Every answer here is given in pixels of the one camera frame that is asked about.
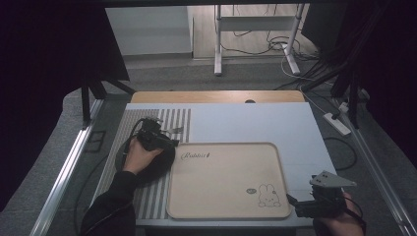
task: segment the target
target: table leg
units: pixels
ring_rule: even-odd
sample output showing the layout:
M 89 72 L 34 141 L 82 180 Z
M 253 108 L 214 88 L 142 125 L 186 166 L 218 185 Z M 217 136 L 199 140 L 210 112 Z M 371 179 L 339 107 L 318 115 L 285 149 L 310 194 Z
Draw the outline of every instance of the table leg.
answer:
M 294 56 L 291 53 L 292 46 L 294 45 L 295 36 L 297 35 L 298 27 L 301 22 L 301 15 L 303 14 L 304 3 L 298 5 L 297 14 L 294 19 L 294 24 L 292 25 L 291 35 L 288 39 L 288 44 L 286 45 L 284 52 L 287 58 L 288 64 L 291 67 L 292 74 L 299 75 L 300 69 L 298 69 L 297 63 L 294 60 Z
M 221 5 L 216 5 L 216 39 L 215 39 L 215 53 L 214 53 L 214 74 L 221 76 Z

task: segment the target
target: white wall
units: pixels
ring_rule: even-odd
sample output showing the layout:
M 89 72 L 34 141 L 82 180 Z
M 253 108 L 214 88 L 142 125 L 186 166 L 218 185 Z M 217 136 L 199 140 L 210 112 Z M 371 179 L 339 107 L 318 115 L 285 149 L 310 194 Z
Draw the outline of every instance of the white wall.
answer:
M 192 51 L 187 7 L 106 9 L 122 55 Z

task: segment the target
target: metal rail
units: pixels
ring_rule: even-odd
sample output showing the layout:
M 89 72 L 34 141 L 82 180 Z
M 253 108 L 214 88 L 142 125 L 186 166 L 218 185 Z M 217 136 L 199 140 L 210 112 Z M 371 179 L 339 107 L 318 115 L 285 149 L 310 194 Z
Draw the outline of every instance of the metal rail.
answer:
M 89 139 L 92 127 L 95 124 L 98 111 L 104 100 L 96 100 L 91 108 L 91 120 L 86 129 L 81 130 L 77 135 L 77 138 L 70 150 L 70 153 L 62 166 L 61 172 L 55 181 L 54 186 L 43 206 L 33 229 L 31 230 L 31 236 L 46 235 L 50 224 L 52 223 L 53 217 L 55 216 L 56 210 L 61 203 L 61 199 L 65 194 L 68 183 L 70 182 L 71 175 L 73 174 L 74 168 L 77 165 L 80 155 L 82 154 L 83 148 Z
M 333 102 L 337 105 L 337 107 L 339 106 L 336 99 L 334 99 Z M 346 124 L 352 131 L 353 141 L 355 142 L 357 148 L 359 148 L 361 156 L 363 156 L 363 160 L 365 161 L 369 172 L 374 178 L 375 183 L 380 189 L 384 200 L 387 202 L 387 206 L 389 207 L 392 216 L 398 224 L 399 229 L 402 231 L 402 234 L 404 236 L 417 236 L 414 222 L 410 218 L 407 209 L 402 204 L 402 201 L 396 193 L 395 189 L 389 183 L 387 176 L 384 174 L 383 169 L 375 159 L 373 152 L 368 147 L 360 130 L 356 130 L 352 126 L 349 118 L 343 112 L 340 113 L 340 117 L 344 121 L 344 124 Z

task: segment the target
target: cartoon rabbit print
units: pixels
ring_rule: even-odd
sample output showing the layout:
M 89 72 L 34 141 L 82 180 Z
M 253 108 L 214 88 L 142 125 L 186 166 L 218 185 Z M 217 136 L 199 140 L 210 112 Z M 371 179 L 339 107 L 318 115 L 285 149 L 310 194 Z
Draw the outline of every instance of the cartoon rabbit print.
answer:
M 260 186 L 260 207 L 280 207 L 278 194 L 272 184 Z

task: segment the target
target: beige tray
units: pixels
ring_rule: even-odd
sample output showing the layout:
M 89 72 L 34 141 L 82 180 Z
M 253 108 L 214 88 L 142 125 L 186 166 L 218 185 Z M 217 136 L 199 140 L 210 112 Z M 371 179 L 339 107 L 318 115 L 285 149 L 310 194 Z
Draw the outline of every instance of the beige tray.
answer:
M 286 217 L 278 151 L 270 143 L 181 144 L 171 169 L 173 218 Z

